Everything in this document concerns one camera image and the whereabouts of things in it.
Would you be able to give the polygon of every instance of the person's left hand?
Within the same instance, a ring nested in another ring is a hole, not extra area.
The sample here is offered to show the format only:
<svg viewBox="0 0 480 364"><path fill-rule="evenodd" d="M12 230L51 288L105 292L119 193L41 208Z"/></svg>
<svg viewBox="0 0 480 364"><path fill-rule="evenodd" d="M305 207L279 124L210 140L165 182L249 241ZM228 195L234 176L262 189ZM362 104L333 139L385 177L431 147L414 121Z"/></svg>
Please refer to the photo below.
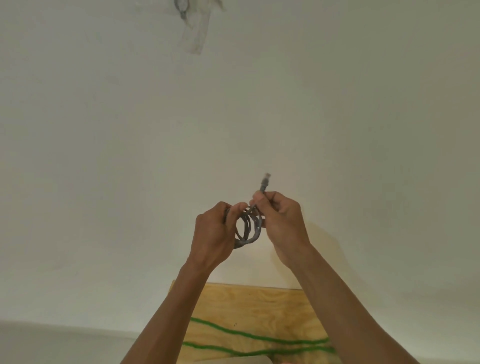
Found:
<svg viewBox="0 0 480 364"><path fill-rule="evenodd" d="M233 251L237 220L247 206L245 202L233 206L219 202L198 215L188 259L208 273L227 259ZM230 208L230 211L225 220L227 208Z"/></svg>

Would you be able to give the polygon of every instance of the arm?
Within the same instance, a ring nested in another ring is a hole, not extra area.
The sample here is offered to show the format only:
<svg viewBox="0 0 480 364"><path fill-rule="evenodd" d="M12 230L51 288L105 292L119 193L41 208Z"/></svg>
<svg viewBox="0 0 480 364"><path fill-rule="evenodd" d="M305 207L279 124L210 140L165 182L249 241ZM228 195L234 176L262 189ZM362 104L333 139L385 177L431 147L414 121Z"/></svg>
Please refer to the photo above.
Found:
<svg viewBox="0 0 480 364"><path fill-rule="evenodd" d="M278 257L298 279L344 364L418 364L376 323L310 244L300 205L278 192L253 195Z"/></svg>
<svg viewBox="0 0 480 364"><path fill-rule="evenodd" d="M225 210L230 207L226 221ZM235 223L247 204L219 202L199 215L192 248L175 283L121 364L175 364L190 317L210 273L233 250Z"/></svg>

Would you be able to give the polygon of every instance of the wood grain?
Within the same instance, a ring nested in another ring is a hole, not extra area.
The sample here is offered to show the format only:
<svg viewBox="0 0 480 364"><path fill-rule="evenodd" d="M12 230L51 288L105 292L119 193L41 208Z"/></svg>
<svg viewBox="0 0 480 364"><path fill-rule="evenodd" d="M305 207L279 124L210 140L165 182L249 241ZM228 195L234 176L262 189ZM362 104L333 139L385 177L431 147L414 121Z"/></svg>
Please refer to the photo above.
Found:
<svg viewBox="0 0 480 364"><path fill-rule="evenodd" d="M279 339L314 340L327 336L302 290L207 283L193 317L226 328ZM226 334L195 322L189 324L185 341L219 345L241 352L285 348L276 343ZM184 346L179 361L194 362L225 357L228 354ZM290 356L276 355L272 359L274 363L340 363L335 355L321 351Z"/></svg>

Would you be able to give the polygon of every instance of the green line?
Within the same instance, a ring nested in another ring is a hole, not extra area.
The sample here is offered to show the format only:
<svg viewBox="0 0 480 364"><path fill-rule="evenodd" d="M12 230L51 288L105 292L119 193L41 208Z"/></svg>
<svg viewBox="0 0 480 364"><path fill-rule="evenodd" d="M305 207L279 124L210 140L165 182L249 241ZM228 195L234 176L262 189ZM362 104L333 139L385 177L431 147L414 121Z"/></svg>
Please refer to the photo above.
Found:
<svg viewBox="0 0 480 364"><path fill-rule="evenodd" d="M190 319L193 322L197 322L199 324L203 325L208 325L212 328L215 328L217 330L226 332L227 334L233 334L233 335L241 335L246 338L254 339L254 340L262 340L262 341L270 341L270 342L276 342L278 344L284 344L284 345L299 345L299 344L305 344L305 345L317 345L317 344L325 344L326 342L329 341L329 338L325 339L319 339L319 340L284 340L284 339L276 339L276 338L270 338L268 336L259 336L259 335L254 335L254 334L249 334L248 332L243 332L243 331L237 331L237 330L231 330L229 328L224 328L222 326L219 326L217 324L214 324L213 322L202 320L201 318L196 318L192 317Z"/></svg>
<svg viewBox="0 0 480 364"><path fill-rule="evenodd" d="M224 348L223 346L199 345L189 341L184 341L183 345L189 346L195 349L226 352L233 356L256 356L256 355L275 355L275 354L276 355L295 355L295 354L300 354L302 352L313 352L317 350L321 350L323 352L336 353L334 348L328 347L328 346L307 346L305 348L297 348L297 349L264 349L264 350L257 350L255 352L238 352L236 350Z"/></svg>

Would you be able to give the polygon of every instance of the person's right hand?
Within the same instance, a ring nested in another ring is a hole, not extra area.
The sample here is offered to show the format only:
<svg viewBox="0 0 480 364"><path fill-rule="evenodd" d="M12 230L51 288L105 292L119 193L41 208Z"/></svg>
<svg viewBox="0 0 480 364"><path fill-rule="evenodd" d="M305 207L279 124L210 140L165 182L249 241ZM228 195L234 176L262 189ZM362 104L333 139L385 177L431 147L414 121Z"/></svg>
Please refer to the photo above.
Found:
<svg viewBox="0 0 480 364"><path fill-rule="evenodd" d="M290 267L292 260L310 246L299 203L279 192L257 191L250 201L250 206L253 204L265 216L262 226L278 257Z"/></svg>

